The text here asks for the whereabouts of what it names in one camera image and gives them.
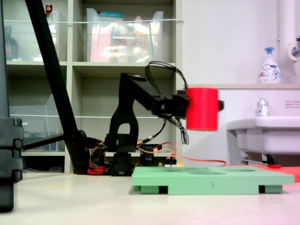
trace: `faucet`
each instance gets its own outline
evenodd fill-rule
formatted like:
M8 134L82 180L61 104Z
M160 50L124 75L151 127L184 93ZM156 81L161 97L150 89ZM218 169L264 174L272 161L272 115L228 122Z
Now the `faucet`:
M300 36L296 37L297 46L292 48L292 55L293 57L299 57L300 56Z

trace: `green wooden board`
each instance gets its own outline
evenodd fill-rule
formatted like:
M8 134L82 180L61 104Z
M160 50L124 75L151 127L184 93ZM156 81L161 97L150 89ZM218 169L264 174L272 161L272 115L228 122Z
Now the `green wooden board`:
M283 184L294 176L243 167L136 167L132 174L134 191L169 195L249 195L282 193Z

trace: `white sink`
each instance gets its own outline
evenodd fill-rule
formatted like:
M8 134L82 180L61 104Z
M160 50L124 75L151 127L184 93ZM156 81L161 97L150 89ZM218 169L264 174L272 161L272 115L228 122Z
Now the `white sink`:
M254 117L227 123L237 134L242 151L262 154L300 154L300 117Z

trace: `red cup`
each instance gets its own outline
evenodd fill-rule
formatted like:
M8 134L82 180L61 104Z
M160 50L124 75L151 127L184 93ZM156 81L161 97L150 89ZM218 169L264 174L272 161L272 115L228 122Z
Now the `red cup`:
M188 88L189 105L186 111L188 130L218 129L218 90L213 88Z

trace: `clear plastic container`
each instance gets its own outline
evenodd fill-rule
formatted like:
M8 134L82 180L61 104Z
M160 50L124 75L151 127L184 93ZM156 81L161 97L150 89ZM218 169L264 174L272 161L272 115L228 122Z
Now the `clear plastic container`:
M51 12L48 23L56 53L59 61L67 59L67 24L57 23L64 21L60 12ZM8 57L7 60L15 61L43 61L41 52L38 47L36 35L30 22L7 22L4 21L5 28L10 27L10 35L5 34L6 51L9 51L11 45L7 41L16 45L16 52Z
M10 106L10 117L20 118L24 129L24 144L63 133L53 95L46 105ZM64 151L63 141L44 145L31 151Z
M163 14L156 12L152 19L161 20ZM87 21L95 22L88 23L87 61L139 63L162 59L162 21L101 23L100 20L96 10L87 9Z

